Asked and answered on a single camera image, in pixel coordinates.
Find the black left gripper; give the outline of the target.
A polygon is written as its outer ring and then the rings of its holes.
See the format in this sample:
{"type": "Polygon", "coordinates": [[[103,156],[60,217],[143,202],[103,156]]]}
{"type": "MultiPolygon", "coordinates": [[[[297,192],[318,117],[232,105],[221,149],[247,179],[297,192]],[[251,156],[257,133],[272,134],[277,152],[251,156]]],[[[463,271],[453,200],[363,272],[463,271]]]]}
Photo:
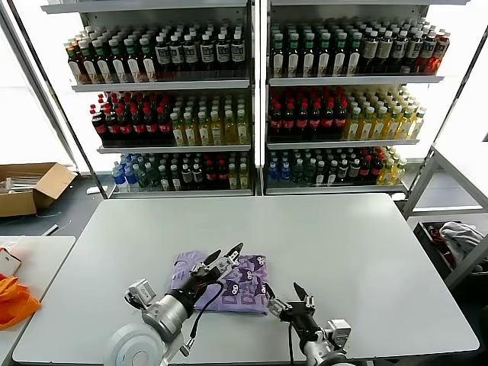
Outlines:
{"type": "Polygon", "coordinates": [[[239,256],[243,248],[240,242],[227,254],[220,256],[221,250],[209,254],[203,261],[191,258],[179,258],[175,261],[169,294],[184,307],[195,307],[207,288],[221,284],[220,279],[239,265],[239,256]]]}

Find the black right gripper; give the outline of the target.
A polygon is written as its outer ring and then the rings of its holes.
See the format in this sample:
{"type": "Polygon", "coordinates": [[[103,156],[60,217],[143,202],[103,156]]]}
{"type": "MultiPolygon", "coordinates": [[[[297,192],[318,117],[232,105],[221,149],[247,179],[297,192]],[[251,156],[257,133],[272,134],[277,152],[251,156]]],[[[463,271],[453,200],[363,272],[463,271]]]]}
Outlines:
{"type": "Polygon", "coordinates": [[[313,318],[315,313],[315,300],[297,282],[293,283],[298,301],[285,303],[276,297],[269,285],[265,286],[266,297],[268,298],[268,310],[281,320],[290,323],[297,333],[300,341],[313,342],[318,339],[316,334],[321,328],[313,318]]]}

